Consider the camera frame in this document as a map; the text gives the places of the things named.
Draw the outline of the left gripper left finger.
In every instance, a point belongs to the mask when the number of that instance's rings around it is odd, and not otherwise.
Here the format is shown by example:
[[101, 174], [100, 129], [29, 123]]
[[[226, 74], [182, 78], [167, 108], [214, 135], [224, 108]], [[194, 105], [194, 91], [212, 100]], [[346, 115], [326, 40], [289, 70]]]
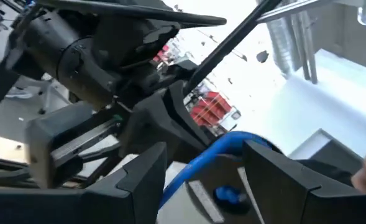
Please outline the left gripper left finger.
[[166, 166], [158, 142], [85, 189], [0, 189], [0, 224], [155, 224]]

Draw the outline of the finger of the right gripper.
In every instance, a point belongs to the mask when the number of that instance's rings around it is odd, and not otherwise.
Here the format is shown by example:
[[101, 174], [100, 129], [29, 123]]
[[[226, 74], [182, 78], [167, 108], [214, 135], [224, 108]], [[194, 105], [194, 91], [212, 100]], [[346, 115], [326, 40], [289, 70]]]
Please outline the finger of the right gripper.
[[169, 11], [138, 5], [123, 5], [118, 3], [85, 1], [85, 0], [37, 0], [37, 4], [71, 11], [89, 12], [93, 14], [109, 14], [138, 19], [155, 19], [160, 21], [180, 22], [201, 26], [222, 26], [227, 20], [222, 17], [190, 14]]
[[210, 140], [183, 103], [183, 82], [171, 84], [137, 103], [119, 138], [119, 155], [141, 154], [157, 142], [165, 142], [167, 163], [188, 163], [208, 148]]

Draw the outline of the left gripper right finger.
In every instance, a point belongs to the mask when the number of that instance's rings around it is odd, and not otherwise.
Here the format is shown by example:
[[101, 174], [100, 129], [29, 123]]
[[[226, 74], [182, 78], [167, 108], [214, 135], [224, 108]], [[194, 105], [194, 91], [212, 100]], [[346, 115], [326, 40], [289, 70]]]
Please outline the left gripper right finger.
[[254, 141], [247, 180], [265, 224], [366, 224], [366, 195]]

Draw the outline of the grey white-edged panel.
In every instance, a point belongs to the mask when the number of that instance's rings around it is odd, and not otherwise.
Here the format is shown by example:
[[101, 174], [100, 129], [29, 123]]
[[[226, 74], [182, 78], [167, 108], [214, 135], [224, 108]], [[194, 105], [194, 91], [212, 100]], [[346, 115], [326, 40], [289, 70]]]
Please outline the grey white-edged panel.
[[362, 166], [362, 158], [323, 129], [317, 130], [299, 145], [290, 159], [315, 159], [326, 164], [356, 173]]

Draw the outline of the silver corrugated duct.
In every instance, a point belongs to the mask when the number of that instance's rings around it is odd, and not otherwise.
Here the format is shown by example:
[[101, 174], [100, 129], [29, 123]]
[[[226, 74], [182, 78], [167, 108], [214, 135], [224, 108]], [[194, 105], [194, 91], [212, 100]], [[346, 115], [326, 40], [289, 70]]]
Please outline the silver corrugated duct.
[[302, 70], [305, 80], [317, 84], [311, 21], [306, 11], [267, 23], [273, 61], [285, 78]]

